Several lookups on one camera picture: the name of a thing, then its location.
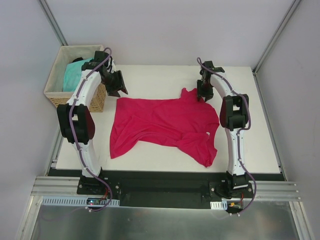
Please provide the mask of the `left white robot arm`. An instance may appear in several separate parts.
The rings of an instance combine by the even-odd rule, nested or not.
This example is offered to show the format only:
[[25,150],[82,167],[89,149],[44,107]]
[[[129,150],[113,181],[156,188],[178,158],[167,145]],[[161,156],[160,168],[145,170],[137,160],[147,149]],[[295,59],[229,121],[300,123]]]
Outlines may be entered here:
[[93,145],[96,128],[89,106],[100,84],[108,96],[120,97],[120,92],[128,92],[111,54],[109,47],[96,51],[93,59],[82,65],[80,81],[70,99],[57,107],[61,134],[74,147],[82,167],[77,187],[77,193],[82,195],[110,192]]

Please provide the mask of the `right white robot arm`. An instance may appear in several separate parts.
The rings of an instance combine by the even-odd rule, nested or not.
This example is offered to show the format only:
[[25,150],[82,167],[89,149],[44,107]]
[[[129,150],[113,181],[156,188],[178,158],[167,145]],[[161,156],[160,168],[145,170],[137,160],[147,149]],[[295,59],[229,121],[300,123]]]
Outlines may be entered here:
[[212,61],[203,62],[200,57],[197,63],[201,75],[197,81],[197,99],[208,101],[213,98],[214,91],[222,99],[219,121],[227,136],[228,167],[225,181],[217,185],[214,192],[219,197],[231,199],[250,187],[244,158],[244,131],[251,128],[249,97],[235,91],[222,67],[215,67]]

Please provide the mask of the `pink t shirt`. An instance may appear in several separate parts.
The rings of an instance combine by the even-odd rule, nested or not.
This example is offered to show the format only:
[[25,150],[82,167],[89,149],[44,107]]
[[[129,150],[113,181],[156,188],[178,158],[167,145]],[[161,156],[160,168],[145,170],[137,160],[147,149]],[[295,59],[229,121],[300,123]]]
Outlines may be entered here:
[[141,141],[177,148],[207,168],[218,153],[215,136],[219,125],[216,110],[197,98],[196,89],[183,88],[174,99],[122,97],[116,101],[110,157],[126,154]]

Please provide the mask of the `wicker basket with liner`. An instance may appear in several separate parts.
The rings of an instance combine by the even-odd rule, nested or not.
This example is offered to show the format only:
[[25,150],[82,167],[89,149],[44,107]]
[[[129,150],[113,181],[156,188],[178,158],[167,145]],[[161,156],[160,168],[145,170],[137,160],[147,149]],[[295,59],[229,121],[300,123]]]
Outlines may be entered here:
[[[63,81],[67,65],[73,60],[82,57],[89,59],[94,57],[96,51],[103,51],[103,45],[72,45],[60,47],[47,83],[44,88],[44,95],[55,105],[65,104],[73,92],[63,91]],[[106,99],[106,88],[100,84],[93,94],[89,105],[89,111],[92,113],[101,113],[104,110]]]

